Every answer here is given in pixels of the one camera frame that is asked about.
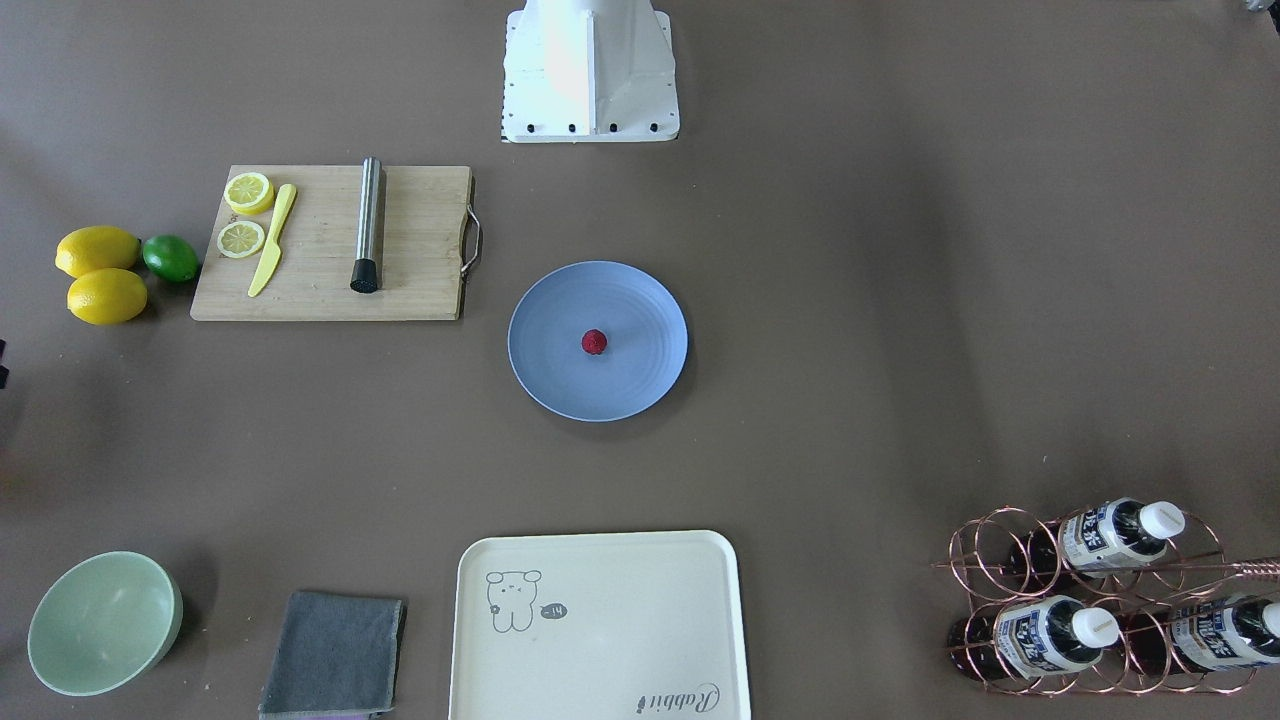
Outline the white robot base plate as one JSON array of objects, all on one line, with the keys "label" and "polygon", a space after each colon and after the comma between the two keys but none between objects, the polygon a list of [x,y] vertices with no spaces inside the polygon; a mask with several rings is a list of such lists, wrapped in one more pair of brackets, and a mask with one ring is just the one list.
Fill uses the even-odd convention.
[{"label": "white robot base plate", "polygon": [[649,1],[527,1],[506,18],[503,69],[508,143],[680,135],[671,19]]}]

